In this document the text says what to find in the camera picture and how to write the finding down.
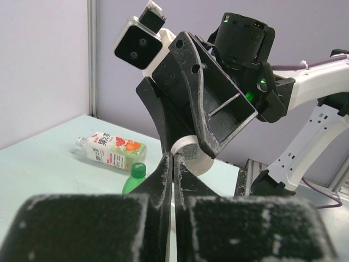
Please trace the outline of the white bottle cap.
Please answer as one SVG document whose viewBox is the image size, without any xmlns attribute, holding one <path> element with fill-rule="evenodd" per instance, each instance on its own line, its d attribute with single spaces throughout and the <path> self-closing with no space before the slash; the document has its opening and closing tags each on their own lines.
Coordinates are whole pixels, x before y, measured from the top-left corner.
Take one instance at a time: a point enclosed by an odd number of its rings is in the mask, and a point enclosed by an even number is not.
<svg viewBox="0 0 349 262">
<path fill-rule="evenodd" d="M 171 153 L 182 154 L 188 169 L 196 176 L 208 172 L 214 164 L 214 159 L 201 150 L 196 135 L 187 135 L 178 139 L 172 145 Z"/>
</svg>

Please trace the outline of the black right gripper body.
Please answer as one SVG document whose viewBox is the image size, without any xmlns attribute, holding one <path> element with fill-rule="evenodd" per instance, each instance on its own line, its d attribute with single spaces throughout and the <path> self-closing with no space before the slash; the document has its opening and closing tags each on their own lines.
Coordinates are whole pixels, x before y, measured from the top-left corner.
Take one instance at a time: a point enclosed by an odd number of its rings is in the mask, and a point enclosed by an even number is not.
<svg viewBox="0 0 349 262">
<path fill-rule="evenodd" d="M 165 95 L 172 99 L 175 107 L 185 113 L 185 118 L 193 122 L 188 90 L 183 74 L 170 52 L 153 72 L 152 77 Z"/>
</svg>

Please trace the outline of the green plastic bottle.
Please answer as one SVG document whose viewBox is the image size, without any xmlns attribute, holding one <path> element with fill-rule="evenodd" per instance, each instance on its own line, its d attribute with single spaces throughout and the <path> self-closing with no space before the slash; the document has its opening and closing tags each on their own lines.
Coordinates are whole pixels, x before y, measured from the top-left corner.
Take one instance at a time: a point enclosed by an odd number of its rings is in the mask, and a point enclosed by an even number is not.
<svg viewBox="0 0 349 262">
<path fill-rule="evenodd" d="M 131 167 L 131 173 L 126 180 L 122 193 L 128 194 L 138 187 L 146 179 L 146 165 L 140 162 L 134 163 Z"/>
</svg>

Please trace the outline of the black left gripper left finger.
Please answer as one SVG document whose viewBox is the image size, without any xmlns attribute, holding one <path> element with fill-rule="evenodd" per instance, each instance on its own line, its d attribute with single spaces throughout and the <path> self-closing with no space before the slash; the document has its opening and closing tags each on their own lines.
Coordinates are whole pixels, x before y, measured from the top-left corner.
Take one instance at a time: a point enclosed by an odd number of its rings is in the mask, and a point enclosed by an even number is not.
<svg viewBox="0 0 349 262">
<path fill-rule="evenodd" d="M 17 212 L 1 261 L 168 261 L 173 158 L 129 194 L 37 195 Z"/>
</svg>

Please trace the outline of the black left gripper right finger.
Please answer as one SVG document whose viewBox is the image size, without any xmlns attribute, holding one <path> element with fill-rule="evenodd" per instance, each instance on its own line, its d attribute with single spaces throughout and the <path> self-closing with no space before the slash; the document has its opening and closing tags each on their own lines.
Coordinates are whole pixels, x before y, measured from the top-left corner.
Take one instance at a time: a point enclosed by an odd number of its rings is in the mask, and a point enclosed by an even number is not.
<svg viewBox="0 0 349 262">
<path fill-rule="evenodd" d="M 223 197 L 173 158 L 178 261 L 336 261 L 319 212 L 295 197 Z"/>
</svg>

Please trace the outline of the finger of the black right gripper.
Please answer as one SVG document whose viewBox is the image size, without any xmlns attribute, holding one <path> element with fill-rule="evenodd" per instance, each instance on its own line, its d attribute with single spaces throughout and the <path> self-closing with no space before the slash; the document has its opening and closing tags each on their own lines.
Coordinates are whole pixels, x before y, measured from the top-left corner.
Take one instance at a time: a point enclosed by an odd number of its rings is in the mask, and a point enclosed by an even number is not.
<svg viewBox="0 0 349 262">
<path fill-rule="evenodd" d="M 183 74 L 200 148 L 216 158 L 258 112 L 193 34 L 180 32 L 169 50 Z"/>
<path fill-rule="evenodd" d="M 136 88 L 136 93 L 148 110 L 159 135 L 162 153 L 170 152 L 174 143 L 187 135 L 194 135 L 192 120 L 175 107 L 174 102 L 146 76 Z"/>
</svg>

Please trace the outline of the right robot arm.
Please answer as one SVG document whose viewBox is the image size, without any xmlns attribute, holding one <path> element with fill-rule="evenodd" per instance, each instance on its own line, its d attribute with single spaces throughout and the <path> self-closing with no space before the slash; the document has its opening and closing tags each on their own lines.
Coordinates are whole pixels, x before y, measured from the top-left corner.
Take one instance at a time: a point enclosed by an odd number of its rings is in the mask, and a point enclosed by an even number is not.
<svg viewBox="0 0 349 262">
<path fill-rule="evenodd" d="M 140 45 L 144 79 L 140 95 L 153 90 L 159 105 L 146 107 L 164 151 L 196 138 L 196 147 L 216 158 L 253 119 L 274 123 L 317 100 L 313 113 L 284 153 L 251 185 L 252 195 L 289 196 L 323 150 L 348 128 L 348 51 L 333 50 L 315 63 L 271 65 L 275 31 L 267 24 L 225 13 L 208 40 L 188 32 L 173 35 L 165 18 L 145 10 Z"/>
</svg>

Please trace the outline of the fruit tea bottle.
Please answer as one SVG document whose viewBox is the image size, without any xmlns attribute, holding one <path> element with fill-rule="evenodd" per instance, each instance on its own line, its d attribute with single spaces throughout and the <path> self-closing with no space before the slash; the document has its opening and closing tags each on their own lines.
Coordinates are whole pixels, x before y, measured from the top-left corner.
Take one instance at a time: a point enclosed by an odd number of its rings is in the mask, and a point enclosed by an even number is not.
<svg viewBox="0 0 349 262">
<path fill-rule="evenodd" d="M 143 143 L 103 132 L 79 137 L 76 144 L 88 159 L 125 171 L 130 171 L 134 163 L 144 162 L 147 153 Z"/>
</svg>

